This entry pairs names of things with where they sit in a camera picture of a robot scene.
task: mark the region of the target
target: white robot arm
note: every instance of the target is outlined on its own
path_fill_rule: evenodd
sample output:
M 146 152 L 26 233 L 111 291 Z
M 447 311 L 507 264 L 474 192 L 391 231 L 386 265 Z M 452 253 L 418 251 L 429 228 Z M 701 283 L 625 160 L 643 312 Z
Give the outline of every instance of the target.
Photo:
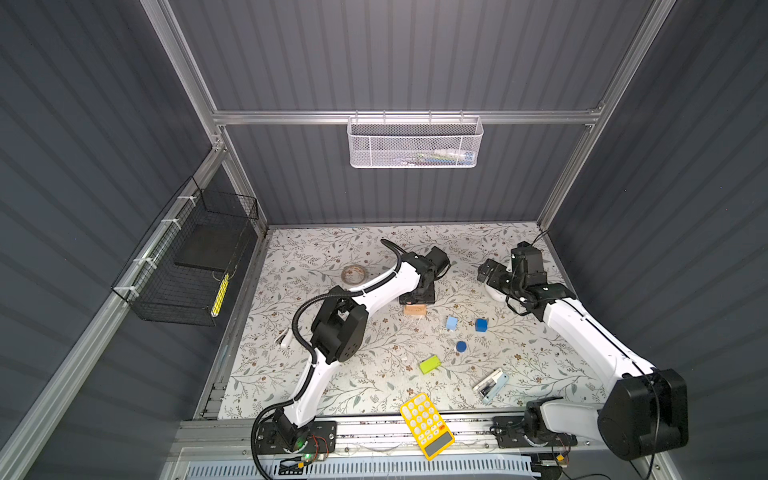
M 400 271 L 397 272 L 392 279 L 378 289 L 365 293 L 365 289 L 386 279 L 394 272 L 394 270 L 395 267 L 363 285 L 349 289 L 350 292 L 363 292 L 363 295 L 353 297 L 352 301 L 358 305 L 364 306 L 368 313 L 368 317 L 402 294 L 412 292 L 419 285 L 421 275 L 416 272 L 416 268 L 412 265 L 404 263 L 401 266 Z M 317 364 L 306 392 L 297 402 L 286 407 L 284 410 L 286 418 L 298 428 L 303 427 L 314 420 L 315 415 L 317 414 L 317 407 L 323 397 L 323 391 L 325 391 L 331 378 L 333 378 L 341 366 L 339 360 L 328 363 L 323 352 L 317 347 L 315 347 L 315 351 L 317 354 Z M 304 371 L 299 378 L 299 384 L 296 385 L 296 389 L 293 391 L 291 398 L 296 398 L 296 394 L 304 384 L 306 376 L 309 375 L 311 365 L 312 358 L 310 357 L 306 361 Z
M 525 434 L 544 444 L 563 432 L 602 440 L 631 460 L 687 444 L 687 390 L 675 371 L 658 370 L 605 329 L 560 283 L 547 283 L 541 251 L 520 242 L 508 266 L 487 259 L 478 280 L 518 315 L 532 313 L 560 333 L 594 369 L 609 392 L 605 404 L 548 397 L 529 402 Z M 509 301 L 520 304 L 518 312 Z
M 388 240 L 382 243 L 396 254 L 396 266 L 353 289 L 333 287 L 327 294 L 302 305 L 293 318 L 293 335 L 308 350 L 310 358 L 291 400 L 272 406 L 276 430 L 292 451 L 306 441 L 331 378 L 362 345 L 368 318 L 406 293 L 415 301 L 433 297 L 434 282 L 442 278 L 438 274 L 445 275 L 450 267 L 448 256 L 437 247 L 426 255 L 418 255 L 407 253 Z M 320 300 L 323 305 L 312 323 L 312 339 L 307 342 L 299 333 L 298 318 L 311 303 Z

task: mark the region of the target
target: black wire basket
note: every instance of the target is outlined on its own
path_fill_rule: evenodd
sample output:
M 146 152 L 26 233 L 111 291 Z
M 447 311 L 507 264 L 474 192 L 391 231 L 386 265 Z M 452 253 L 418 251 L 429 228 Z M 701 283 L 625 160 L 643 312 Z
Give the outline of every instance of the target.
M 227 292 L 230 281 L 256 244 L 257 200 L 198 189 L 176 218 L 162 221 L 169 224 L 150 253 L 134 253 L 118 277 L 139 263 L 134 281 L 112 290 L 143 320 L 214 326 L 224 298 L 235 294 Z

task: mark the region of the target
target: floral tablecloth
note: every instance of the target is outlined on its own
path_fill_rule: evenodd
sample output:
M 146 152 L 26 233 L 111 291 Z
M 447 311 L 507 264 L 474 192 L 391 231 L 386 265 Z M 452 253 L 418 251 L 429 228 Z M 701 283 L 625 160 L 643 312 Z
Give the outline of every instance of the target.
M 341 283 L 344 266 L 363 265 L 371 276 L 390 268 L 395 257 L 379 242 L 382 237 L 417 253 L 438 246 L 452 268 L 437 282 L 437 301 L 426 317 L 404 315 L 395 300 L 369 318 L 363 345 L 328 385 L 319 413 L 397 412 L 417 392 L 427 392 L 443 412 L 487 409 L 472 387 L 497 368 L 510 379 L 491 408 L 523 406 L 550 395 L 604 401 L 594 371 L 570 345 L 532 315 L 516 316 L 491 300 L 477 281 L 477 267 L 486 258 L 505 263 L 517 242 L 538 233 L 534 223 L 275 230 L 220 418 L 253 418 L 264 406 L 288 398 L 307 354 L 295 340 L 290 348 L 279 348 L 278 336 L 303 301 Z M 545 242 L 536 246 L 549 281 L 561 282 Z M 301 319 L 306 338 L 318 308 Z M 445 328 L 448 316 L 458 318 L 456 331 Z M 488 320 L 486 333 L 475 331 L 480 318 Z M 455 349 L 459 340 L 468 345 L 463 353 Z M 419 363 L 432 355 L 442 366 L 423 375 Z

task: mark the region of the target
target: gray corrugated wall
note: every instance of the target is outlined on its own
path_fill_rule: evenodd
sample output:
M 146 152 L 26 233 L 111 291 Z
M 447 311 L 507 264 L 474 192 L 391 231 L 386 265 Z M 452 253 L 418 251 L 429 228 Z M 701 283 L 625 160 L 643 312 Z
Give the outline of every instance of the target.
M 608 329 L 687 381 L 684 478 L 763 478 L 768 2 L 679 0 L 551 226 Z
M 475 168 L 352 168 L 343 126 L 227 128 L 273 225 L 535 220 L 581 125 L 489 125 Z
M 649 3 L 171 2 L 220 110 L 592 108 Z
M 171 4 L 219 109 L 348 111 L 596 107 L 650 2 Z M 342 127 L 228 130 L 277 225 L 533 220 L 583 128 L 487 125 L 440 171 L 352 169 Z
M 0 2 L 0 84 L 4 444 L 210 144 L 138 2 Z M 158 467 L 217 336 L 128 318 L 30 477 Z

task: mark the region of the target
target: metal rail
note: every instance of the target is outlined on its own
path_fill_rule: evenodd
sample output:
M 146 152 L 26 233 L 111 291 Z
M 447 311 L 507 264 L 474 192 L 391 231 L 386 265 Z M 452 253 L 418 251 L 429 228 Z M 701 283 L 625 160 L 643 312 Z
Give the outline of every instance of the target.
M 157 33 L 171 64 L 174 66 L 176 75 L 178 75 L 184 91 L 187 92 L 187 96 L 195 112 L 197 112 L 197 117 L 200 119 L 211 144 L 216 145 L 223 142 L 226 149 L 230 152 L 223 166 L 224 171 L 232 182 L 235 193 L 256 197 L 253 186 L 250 184 L 243 168 L 243 163 L 237 156 L 229 135 L 214 122 L 212 113 L 216 110 L 216 103 L 208 87 L 205 85 L 203 74 L 197 66 L 187 39 L 184 37 L 181 26 L 170 6 L 170 2 L 168 0 L 141 0 L 141 6 L 144 7 L 152 28 Z M 261 210 L 261 202 L 259 202 L 259 212 L 259 218 L 263 219 L 265 223 L 263 231 L 266 231 L 266 217 L 263 210 Z
M 460 123 L 480 117 L 483 124 L 577 124 L 593 125 L 600 119 L 597 110 L 573 111 L 215 111 L 217 125 L 346 125 L 350 118 L 362 122 L 435 121 Z
M 182 206 L 188 202 L 185 197 L 194 194 L 197 185 L 201 187 L 208 185 L 225 156 L 226 153 L 220 147 L 210 151 L 195 172 L 195 181 L 190 180 L 187 183 L 166 212 L 164 219 L 173 219 L 178 215 Z M 149 240 L 142 246 L 138 258 L 149 256 L 167 228 L 172 228 L 170 222 L 159 223 Z M 140 268 L 140 264 L 134 262 L 119 284 L 131 284 Z M 107 344 L 123 323 L 128 310 L 129 307 L 122 298 L 114 292 L 110 293 L 0 451 L 0 478 L 20 480 L 26 476 L 61 417 L 64 416 L 96 362 L 101 358 Z

